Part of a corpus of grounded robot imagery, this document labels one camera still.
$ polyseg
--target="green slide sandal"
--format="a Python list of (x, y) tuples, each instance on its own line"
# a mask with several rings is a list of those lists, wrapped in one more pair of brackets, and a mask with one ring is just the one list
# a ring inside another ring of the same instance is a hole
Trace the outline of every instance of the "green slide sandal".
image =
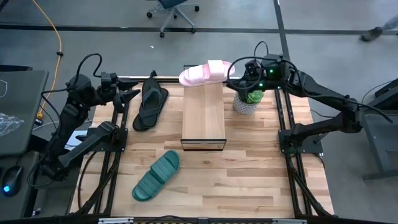
[(173, 150), (167, 151), (151, 165), (150, 170), (138, 182), (132, 190), (132, 197), (139, 202), (146, 202), (154, 198), (179, 168), (178, 153)]

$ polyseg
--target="office chair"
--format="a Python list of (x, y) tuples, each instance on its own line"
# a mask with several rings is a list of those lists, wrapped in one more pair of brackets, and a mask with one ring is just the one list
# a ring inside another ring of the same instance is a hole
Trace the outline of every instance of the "office chair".
[(160, 28), (160, 38), (164, 38), (164, 32), (163, 30), (166, 28), (167, 24), (170, 22), (172, 16), (174, 16), (174, 19), (177, 18), (177, 15), (182, 16), (182, 18), (189, 23), (192, 28), (191, 28), (191, 33), (194, 34), (197, 30), (194, 25), (194, 23), (179, 9), (179, 6), (188, 6), (188, 5), (194, 5), (195, 6), (195, 11), (199, 11), (199, 6), (198, 4), (195, 3), (184, 3), (187, 0), (157, 0), (159, 4), (157, 5), (156, 8), (150, 9), (147, 12), (147, 17), (150, 19), (152, 18), (152, 13), (157, 13), (157, 12), (163, 12), (163, 11), (169, 11), (169, 15), (167, 16), (166, 20), (164, 21), (162, 27)]

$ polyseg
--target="computer mouse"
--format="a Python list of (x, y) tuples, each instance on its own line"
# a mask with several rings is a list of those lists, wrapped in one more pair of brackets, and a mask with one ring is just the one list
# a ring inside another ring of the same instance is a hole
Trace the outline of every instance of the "computer mouse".
[(13, 166), (9, 168), (2, 178), (1, 189), (5, 196), (12, 197), (18, 194), (21, 189), (22, 171), (21, 166)]

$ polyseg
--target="plastic bag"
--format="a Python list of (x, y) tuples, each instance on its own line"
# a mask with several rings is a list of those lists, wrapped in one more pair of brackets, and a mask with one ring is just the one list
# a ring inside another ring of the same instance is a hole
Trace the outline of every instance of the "plastic bag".
[(16, 130), (23, 122), (25, 121), (17, 117), (0, 113), (0, 137)]

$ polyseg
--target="person's shoe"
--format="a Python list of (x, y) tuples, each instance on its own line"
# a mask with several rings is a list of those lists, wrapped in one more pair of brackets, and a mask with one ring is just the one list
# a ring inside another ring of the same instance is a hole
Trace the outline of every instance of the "person's shoe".
[(365, 42), (370, 42), (380, 37), (383, 34), (383, 29), (381, 27), (375, 27), (371, 30), (368, 30), (366, 34), (361, 35), (361, 40)]

